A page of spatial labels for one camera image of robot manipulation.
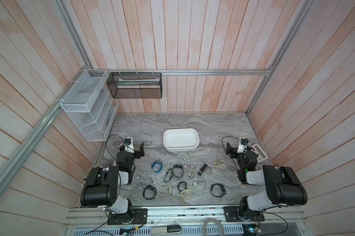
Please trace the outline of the beige band watch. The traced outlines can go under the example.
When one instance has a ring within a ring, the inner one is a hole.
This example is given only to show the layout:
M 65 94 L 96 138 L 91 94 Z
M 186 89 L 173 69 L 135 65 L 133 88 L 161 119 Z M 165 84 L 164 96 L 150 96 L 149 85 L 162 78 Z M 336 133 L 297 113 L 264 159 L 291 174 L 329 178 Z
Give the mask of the beige band watch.
M 213 163 L 214 168 L 221 168 L 226 166 L 225 160 L 224 159 L 219 159 Z

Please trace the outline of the blue band watch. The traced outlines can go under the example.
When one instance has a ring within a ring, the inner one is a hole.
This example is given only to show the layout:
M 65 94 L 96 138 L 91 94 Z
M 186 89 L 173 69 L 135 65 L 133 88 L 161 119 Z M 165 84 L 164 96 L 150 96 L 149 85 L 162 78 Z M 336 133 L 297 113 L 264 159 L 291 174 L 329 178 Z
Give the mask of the blue band watch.
M 159 161 L 159 160 L 156 160 L 151 165 L 151 169 L 152 169 L 153 172 L 159 173 L 163 169 L 163 163 L 161 161 Z

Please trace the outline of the black sport watch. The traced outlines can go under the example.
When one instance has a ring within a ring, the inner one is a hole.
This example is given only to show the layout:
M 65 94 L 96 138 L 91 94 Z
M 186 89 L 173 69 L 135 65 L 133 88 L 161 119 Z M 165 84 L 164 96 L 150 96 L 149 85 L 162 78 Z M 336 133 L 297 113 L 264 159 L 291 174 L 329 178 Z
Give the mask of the black sport watch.
M 221 183 L 214 183 L 210 187 L 211 194 L 216 198 L 222 198 L 226 195 L 226 189 Z
M 158 194 L 157 189 L 152 186 L 148 185 L 143 190 L 143 198 L 146 200 L 153 200 Z

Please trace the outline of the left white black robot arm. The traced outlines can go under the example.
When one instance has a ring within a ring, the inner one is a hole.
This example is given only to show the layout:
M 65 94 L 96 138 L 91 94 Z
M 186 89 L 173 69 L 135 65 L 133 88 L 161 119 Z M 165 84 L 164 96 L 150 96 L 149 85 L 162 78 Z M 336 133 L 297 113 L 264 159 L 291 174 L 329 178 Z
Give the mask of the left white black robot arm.
M 131 201 L 120 196 L 120 188 L 132 183 L 136 169 L 134 161 L 145 155 L 144 144 L 132 153 L 127 148 L 127 145 L 120 148 L 115 166 L 95 167 L 90 170 L 80 197 L 82 207 L 101 207 L 108 210 L 108 220 L 120 224 L 135 223 L 137 220 Z

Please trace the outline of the gold metal link watch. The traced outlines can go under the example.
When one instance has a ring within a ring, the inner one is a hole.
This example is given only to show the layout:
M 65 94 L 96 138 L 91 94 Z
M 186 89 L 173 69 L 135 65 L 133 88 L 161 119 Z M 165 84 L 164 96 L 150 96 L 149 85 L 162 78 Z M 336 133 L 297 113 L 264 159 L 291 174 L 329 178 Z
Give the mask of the gold metal link watch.
M 195 168 L 195 166 L 190 165 L 190 166 L 188 167 L 188 170 L 187 170 L 187 175 L 188 175 L 188 177 L 189 177 L 189 178 L 194 178 L 195 173 L 196 173 L 196 168 Z

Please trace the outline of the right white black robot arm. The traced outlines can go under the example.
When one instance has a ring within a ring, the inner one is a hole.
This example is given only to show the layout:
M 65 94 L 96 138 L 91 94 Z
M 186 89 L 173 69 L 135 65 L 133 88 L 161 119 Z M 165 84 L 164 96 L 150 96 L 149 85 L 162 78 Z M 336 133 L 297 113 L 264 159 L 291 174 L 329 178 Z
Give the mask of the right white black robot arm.
M 248 139 L 242 138 L 237 148 L 227 143 L 225 151 L 237 161 L 237 175 L 242 184 L 265 187 L 256 195 L 243 197 L 237 207 L 224 207 L 227 222 L 264 221 L 264 210 L 307 203 L 307 192 L 291 167 L 263 165 L 256 169 L 259 162 L 268 158 L 258 144 L 250 146 Z

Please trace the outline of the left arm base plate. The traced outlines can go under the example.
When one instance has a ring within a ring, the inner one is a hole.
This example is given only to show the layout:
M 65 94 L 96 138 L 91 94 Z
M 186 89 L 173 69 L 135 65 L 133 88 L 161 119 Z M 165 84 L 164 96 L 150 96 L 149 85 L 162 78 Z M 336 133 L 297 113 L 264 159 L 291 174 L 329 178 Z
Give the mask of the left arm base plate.
M 114 214 L 109 213 L 108 225 L 130 225 L 139 224 L 144 225 L 147 223 L 148 209 L 146 208 L 130 208 L 126 213 Z

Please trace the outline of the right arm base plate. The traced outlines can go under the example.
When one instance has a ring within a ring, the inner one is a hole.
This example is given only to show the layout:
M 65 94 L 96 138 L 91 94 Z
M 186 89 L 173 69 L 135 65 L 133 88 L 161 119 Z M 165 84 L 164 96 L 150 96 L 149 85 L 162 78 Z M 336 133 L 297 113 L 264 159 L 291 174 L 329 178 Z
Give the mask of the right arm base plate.
M 225 219 L 227 222 L 248 222 L 265 221 L 264 214 L 261 211 L 252 211 L 242 207 L 223 207 Z

